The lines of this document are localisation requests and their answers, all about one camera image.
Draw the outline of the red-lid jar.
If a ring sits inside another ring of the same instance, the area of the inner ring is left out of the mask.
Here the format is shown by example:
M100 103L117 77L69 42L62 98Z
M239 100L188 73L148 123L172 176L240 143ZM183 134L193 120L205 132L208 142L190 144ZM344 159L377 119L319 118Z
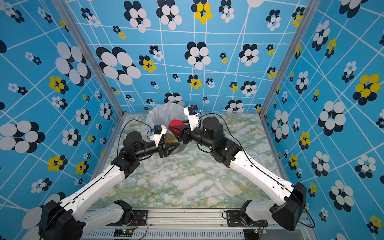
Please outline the red-lid jar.
M179 141L180 130L177 127L185 127L186 124L180 120L172 120L168 125L168 130L165 136L165 144L183 144L183 141Z

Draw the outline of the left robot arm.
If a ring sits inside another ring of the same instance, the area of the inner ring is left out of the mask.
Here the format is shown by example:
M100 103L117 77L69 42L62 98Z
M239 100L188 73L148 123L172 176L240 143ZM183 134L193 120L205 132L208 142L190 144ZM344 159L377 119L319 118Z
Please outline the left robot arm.
M132 206L123 200L90 215L86 215L86 211L112 187L133 174L141 160L153 154L162 158L169 156L180 146L180 140L169 130L153 135L150 142L144 141L141 133L131 132L123 145L110 166L90 183L60 202L50 201L44 205L38 231L41 240L79 240L110 224L139 225Z

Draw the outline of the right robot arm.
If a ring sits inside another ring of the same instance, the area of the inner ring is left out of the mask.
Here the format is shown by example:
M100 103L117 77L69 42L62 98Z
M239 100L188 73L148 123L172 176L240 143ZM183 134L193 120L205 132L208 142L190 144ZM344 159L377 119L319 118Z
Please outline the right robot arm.
M307 202L307 188L303 184L293 184L253 160L240 144L225 136L223 125L215 117L204 119L202 127L192 123L176 129L179 140L207 147L218 163L242 174L270 197L268 201L248 200L243 204L240 216L244 225L272 220L288 231L296 229Z

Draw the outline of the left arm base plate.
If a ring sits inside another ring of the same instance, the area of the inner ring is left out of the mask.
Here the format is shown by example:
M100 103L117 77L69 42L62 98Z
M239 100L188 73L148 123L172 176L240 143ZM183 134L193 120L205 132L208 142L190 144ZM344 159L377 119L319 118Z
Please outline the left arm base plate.
M122 221L111 223L107 226L144 227L147 222L148 213L148 210L133 210L127 217L123 216Z

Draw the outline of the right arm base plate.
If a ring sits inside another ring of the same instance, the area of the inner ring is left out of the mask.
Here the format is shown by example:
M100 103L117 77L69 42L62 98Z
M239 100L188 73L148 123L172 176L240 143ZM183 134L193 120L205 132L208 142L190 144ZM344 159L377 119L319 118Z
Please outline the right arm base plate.
M267 220L253 221L240 211L226 210L222 212L222 217L227 221L228 227L255 227L260 229L268 226Z

